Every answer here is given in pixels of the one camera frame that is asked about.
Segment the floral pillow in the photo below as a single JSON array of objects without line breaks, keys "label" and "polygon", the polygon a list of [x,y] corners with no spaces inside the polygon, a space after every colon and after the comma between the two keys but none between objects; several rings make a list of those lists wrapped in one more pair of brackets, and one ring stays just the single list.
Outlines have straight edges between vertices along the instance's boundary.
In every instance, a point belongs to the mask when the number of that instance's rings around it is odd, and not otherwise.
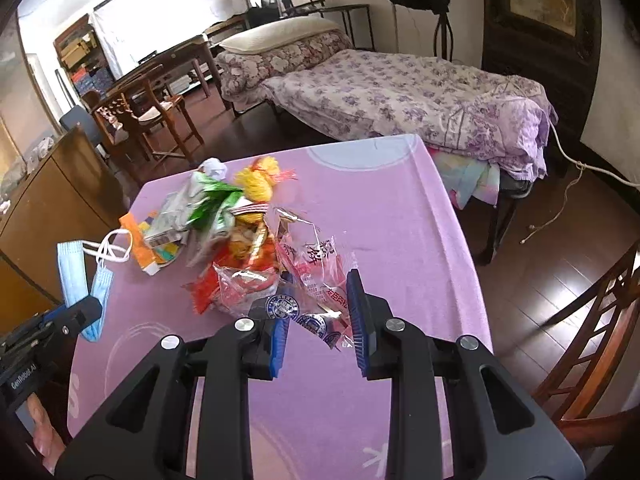
[{"label": "floral pillow", "polygon": [[225,50],[216,57],[216,64],[223,70],[222,97],[232,101],[235,95],[255,88],[265,79],[312,68],[348,48],[353,45],[347,35],[330,30],[261,54],[233,54]]}]

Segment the person's hand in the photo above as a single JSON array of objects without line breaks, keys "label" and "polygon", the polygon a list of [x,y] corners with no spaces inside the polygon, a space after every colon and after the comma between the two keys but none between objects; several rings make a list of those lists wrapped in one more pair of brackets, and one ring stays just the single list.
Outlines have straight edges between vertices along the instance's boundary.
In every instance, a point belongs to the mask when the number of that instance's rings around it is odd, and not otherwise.
[{"label": "person's hand", "polygon": [[36,394],[31,394],[27,398],[27,409],[35,423],[33,445],[43,457],[42,465],[53,474],[58,459],[65,450],[65,445],[51,425],[47,410],[44,409]]}]

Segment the silver screw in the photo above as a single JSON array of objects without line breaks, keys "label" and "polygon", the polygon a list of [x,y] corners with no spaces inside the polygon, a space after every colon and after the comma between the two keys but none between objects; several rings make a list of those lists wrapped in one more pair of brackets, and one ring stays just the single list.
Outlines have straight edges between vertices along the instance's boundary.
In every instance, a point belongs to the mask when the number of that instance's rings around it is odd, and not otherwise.
[{"label": "silver screw", "polygon": [[165,350],[173,350],[180,344],[180,338],[177,335],[168,335],[162,338],[160,346]]},{"label": "silver screw", "polygon": [[402,332],[405,327],[404,321],[402,321],[402,319],[398,319],[397,317],[387,319],[385,326],[392,332]]},{"label": "silver screw", "polygon": [[238,319],[235,323],[236,330],[240,332],[249,332],[254,327],[255,323],[253,319],[249,319],[248,317],[242,317]]},{"label": "silver screw", "polygon": [[463,335],[460,338],[460,346],[465,350],[477,350],[480,346],[478,339],[473,337],[472,335]]}]

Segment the curtain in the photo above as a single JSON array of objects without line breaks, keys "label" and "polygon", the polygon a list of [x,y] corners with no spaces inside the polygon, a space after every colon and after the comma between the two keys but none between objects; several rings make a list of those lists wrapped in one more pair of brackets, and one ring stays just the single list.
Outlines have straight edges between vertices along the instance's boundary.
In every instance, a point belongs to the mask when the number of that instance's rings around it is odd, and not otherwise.
[{"label": "curtain", "polygon": [[126,74],[214,23],[246,11],[244,0],[113,0],[95,11],[96,27],[114,75]]},{"label": "curtain", "polygon": [[95,35],[102,46],[104,57],[114,78],[120,79],[127,72],[138,66],[138,62],[131,55],[124,37],[112,30],[110,25],[117,24],[121,9],[110,6],[109,2],[94,12],[89,12],[89,23],[94,26]]}]

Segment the colorful blanket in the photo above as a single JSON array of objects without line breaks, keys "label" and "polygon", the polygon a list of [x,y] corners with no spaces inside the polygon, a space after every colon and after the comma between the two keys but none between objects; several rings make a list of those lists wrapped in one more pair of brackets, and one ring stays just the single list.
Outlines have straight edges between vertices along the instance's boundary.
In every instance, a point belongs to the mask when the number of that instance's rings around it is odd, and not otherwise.
[{"label": "colorful blanket", "polygon": [[462,209],[472,196],[496,205],[500,191],[500,168],[468,156],[428,148],[451,203]]},{"label": "colorful blanket", "polygon": [[517,180],[546,175],[544,87],[433,57],[342,50],[300,72],[274,76],[249,96],[269,98],[338,140],[418,134],[427,146],[504,168]]}]

